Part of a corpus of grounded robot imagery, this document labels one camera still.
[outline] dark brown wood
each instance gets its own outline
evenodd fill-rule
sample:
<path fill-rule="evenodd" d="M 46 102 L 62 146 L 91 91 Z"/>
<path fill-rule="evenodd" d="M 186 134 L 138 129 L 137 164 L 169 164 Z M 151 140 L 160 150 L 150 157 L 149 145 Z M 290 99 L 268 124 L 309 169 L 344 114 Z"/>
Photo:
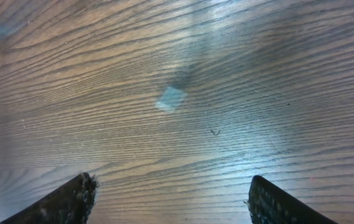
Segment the dark brown wood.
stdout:
<path fill-rule="evenodd" d="M 0 0 L 0 27 L 0 221 L 89 172 L 94 224 L 249 223 L 254 175 L 354 223 L 354 1 Z"/>

